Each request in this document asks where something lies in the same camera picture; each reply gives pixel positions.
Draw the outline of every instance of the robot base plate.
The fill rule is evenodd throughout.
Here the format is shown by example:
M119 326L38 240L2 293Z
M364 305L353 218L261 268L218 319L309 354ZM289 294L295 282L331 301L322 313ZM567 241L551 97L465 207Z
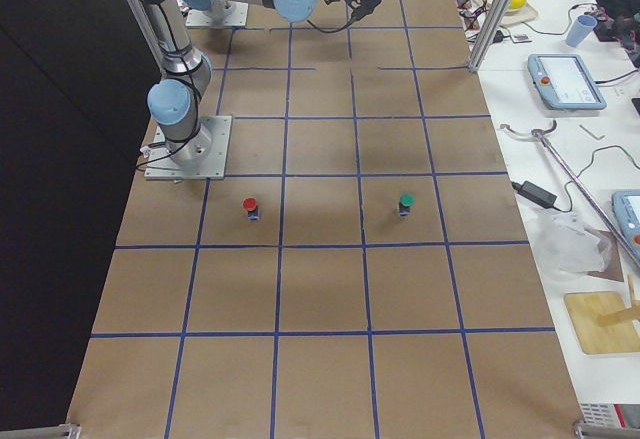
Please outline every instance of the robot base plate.
M171 158L163 159L146 166L144 172L146 179L224 179L233 118L232 116L204 116L201 121L202 127L207 128L211 133L212 140L208 152L198 164L185 168ZM160 128L156 131L154 141L164 141L164 134ZM147 160L153 161L166 155L167 150L164 147L153 149Z
M235 2L235 7L231 14L221 19L214 19L202 11L191 10L187 16L187 27L189 29L226 29L229 27L244 27L247 24L247 13L249 4Z

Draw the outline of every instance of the plastic bag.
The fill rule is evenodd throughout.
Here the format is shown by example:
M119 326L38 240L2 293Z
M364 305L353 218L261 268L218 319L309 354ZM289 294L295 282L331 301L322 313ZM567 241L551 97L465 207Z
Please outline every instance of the plastic bag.
M587 227L575 212L540 213L536 259L542 269L603 272L611 262L611 240Z

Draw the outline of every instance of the black background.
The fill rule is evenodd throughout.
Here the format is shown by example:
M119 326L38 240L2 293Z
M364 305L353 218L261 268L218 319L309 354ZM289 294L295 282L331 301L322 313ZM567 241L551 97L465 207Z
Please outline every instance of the black background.
M0 0L0 431L66 420L158 79L125 0Z

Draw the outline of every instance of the blue cup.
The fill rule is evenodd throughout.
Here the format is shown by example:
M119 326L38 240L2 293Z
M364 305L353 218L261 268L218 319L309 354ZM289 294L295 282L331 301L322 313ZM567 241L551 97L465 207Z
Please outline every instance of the blue cup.
M586 14L582 14L578 16L578 18L573 21L571 25L571 29L567 33L567 38L564 42L567 46L577 47L582 41L584 41L585 37L589 35L593 28L598 24L598 20L593 16L588 16Z

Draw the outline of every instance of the small bottle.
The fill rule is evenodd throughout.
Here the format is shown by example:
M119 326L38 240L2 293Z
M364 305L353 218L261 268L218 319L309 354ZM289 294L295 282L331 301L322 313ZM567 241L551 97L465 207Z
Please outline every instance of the small bottle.
M249 197L244 200L242 207L247 211L247 218L250 221L257 221L260 219L260 208L258 207L258 201L253 197Z
M404 217L411 214L411 206L414 202L415 199L411 194L403 194L398 202L398 215Z

